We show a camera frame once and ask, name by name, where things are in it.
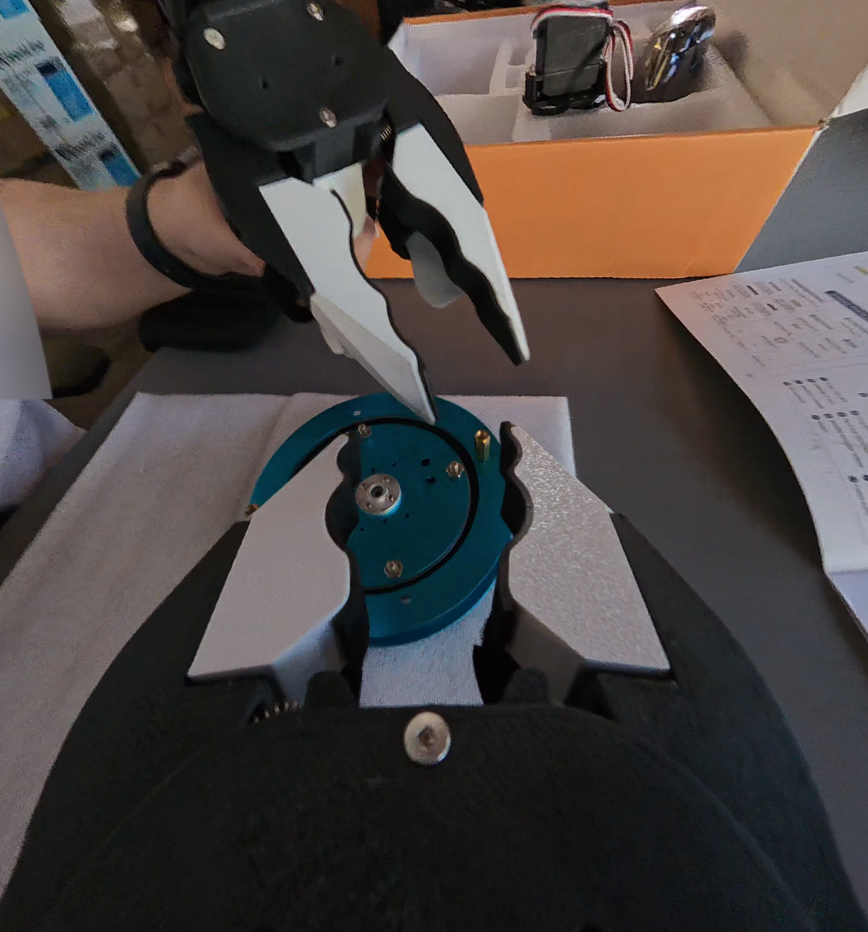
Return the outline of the black servo motor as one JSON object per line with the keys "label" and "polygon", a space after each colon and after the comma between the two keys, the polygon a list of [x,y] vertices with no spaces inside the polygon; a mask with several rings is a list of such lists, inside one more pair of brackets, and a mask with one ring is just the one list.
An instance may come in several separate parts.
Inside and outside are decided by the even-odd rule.
{"label": "black servo motor", "polygon": [[532,18],[522,101],[534,117],[632,103],[634,41],[607,2],[558,2]]}

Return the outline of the open instruction booklet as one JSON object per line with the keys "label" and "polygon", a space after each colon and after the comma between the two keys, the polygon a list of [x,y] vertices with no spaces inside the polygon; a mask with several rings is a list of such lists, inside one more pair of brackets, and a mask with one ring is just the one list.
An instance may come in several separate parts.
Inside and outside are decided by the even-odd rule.
{"label": "open instruction booklet", "polygon": [[773,432],[868,640],[868,251],[656,293]]}

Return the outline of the person's left forearm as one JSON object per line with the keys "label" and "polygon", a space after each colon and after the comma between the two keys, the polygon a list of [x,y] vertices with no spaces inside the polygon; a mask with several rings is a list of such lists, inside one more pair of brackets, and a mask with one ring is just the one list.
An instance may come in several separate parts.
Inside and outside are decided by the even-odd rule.
{"label": "person's left forearm", "polygon": [[42,333],[110,329],[188,294],[137,250],[126,197],[122,188],[0,179],[0,207]]}

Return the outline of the black wristband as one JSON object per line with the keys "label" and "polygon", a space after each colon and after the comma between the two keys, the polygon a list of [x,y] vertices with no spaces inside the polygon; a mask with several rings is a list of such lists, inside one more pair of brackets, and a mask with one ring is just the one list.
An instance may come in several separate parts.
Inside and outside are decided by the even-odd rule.
{"label": "black wristband", "polygon": [[161,178],[174,177],[198,162],[203,162],[194,150],[176,161],[157,166],[142,176],[130,189],[125,200],[125,221],[130,238],[141,257],[165,279],[184,290],[222,290],[235,283],[253,283],[261,278],[240,275],[207,276],[195,272],[173,256],[159,241],[150,224],[147,208],[148,192]]}

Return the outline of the person's left hand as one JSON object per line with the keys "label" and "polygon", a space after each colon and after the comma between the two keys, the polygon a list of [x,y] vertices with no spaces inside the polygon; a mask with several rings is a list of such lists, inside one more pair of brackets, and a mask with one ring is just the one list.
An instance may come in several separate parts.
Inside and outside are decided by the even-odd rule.
{"label": "person's left hand", "polygon": [[212,277],[263,276],[265,263],[227,223],[203,162],[156,181],[147,208],[156,239],[191,270]]}

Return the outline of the white blue printed carton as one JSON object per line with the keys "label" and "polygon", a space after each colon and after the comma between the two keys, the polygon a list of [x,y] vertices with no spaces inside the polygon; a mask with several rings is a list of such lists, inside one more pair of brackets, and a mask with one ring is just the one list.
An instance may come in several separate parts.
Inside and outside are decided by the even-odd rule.
{"label": "white blue printed carton", "polygon": [[78,188],[137,181],[125,147],[29,2],[0,1],[0,90]]}

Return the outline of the blue metal turntable assembly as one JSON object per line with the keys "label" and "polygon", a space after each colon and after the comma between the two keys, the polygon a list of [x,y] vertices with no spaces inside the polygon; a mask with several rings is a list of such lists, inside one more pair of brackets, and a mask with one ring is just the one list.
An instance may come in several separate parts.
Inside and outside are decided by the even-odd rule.
{"label": "blue metal turntable assembly", "polygon": [[[438,400],[428,424],[379,392],[336,403],[292,432],[266,462],[250,496],[259,506],[341,434],[360,433],[361,481],[397,480],[400,494],[382,514],[358,506],[348,541],[363,585],[370,646],[415,642],[456,622],[495,582],[510,541],[500,512],[498,433],[462,404]],[[491,434],[487,462],[474,435]]]}

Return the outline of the brown cardboard box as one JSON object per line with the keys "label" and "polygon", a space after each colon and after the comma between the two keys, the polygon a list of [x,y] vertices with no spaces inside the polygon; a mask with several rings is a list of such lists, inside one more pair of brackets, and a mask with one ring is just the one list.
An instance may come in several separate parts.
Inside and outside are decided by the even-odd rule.
{"label": "brown cardboard box", "polygon": [[75,187],[74,181],[0,90],[0,178]]}

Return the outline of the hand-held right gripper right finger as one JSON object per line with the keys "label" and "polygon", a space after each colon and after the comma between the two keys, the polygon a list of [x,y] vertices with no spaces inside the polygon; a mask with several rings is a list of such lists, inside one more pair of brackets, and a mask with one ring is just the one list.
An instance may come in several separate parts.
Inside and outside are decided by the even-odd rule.
{"label": "hand-held right gripper right finger", "polygon": [[664,679],[671,665],[611,511],[521,426],[500,428],[500,515],[510,541],[473,650],[482,699],[537,670],[565,703],[603,673]]}

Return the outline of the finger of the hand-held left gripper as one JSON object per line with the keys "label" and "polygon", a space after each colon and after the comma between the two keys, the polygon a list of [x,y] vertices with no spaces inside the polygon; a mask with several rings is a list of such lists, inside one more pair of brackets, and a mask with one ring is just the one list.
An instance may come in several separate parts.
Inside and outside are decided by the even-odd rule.
{"label": "finger of the hand-held left gripper", "polygon": [[394,136],[379,219],[392,250],[411,263],[417,291],[429,306],[443,309],[467,297],[513,364],[530,359],[484,205],[422,124]]}
{"label": "finger of the hand-held left gripper", "polygon": [[332,351],[358,363],[433,424],[436,404],[419,357],[397,332],[387,298],[355,253],[368,218],[363,165],[313,182],[286,177],[260,186],[259,193],[310,284],[309,308]]}

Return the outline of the white foam sheet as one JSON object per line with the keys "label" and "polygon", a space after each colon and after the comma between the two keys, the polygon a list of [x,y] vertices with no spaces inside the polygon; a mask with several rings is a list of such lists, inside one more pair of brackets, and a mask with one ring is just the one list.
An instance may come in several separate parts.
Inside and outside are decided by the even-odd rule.
{"label": "white foam sheet", "polygon": [[355,397],[138,393],[0,586],[0,897],[71,725],[242,517],[265,463]]}

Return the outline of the shiny metal part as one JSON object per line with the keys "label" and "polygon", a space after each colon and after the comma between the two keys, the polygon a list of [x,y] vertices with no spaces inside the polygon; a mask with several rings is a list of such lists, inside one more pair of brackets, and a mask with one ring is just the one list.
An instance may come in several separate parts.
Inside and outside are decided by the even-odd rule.
{"label": "shiny metal part", "polygon": [[636,75],[636,99],[674,102],[700,89],[706,54],[717,26],[711,6],[683,6],[650,35]]}

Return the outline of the orange cardboard box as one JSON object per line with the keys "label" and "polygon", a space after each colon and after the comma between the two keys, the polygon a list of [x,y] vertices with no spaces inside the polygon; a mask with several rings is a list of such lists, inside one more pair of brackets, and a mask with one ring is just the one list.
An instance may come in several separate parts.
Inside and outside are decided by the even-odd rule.
{"label": "orange cardboard box", "polygon": [[511,278],[730,273],[816,139],[868,110],[868,2],[704,2],[701,89],[617,113],[521,99],[537,6],[405,17],[391,47],[467,147]]}

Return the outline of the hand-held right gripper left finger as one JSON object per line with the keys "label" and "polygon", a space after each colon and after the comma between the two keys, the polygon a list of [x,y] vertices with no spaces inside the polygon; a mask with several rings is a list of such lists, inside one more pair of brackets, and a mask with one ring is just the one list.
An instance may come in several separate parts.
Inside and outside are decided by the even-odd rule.
{"label": "hand-held right gripper left finger", "polygon": [[358,437],[340,435],[248,520],[191,682],[265,678],[302,702],[314,675],[336,672],[360,692],[369,613],[348,547],[360,466]]}

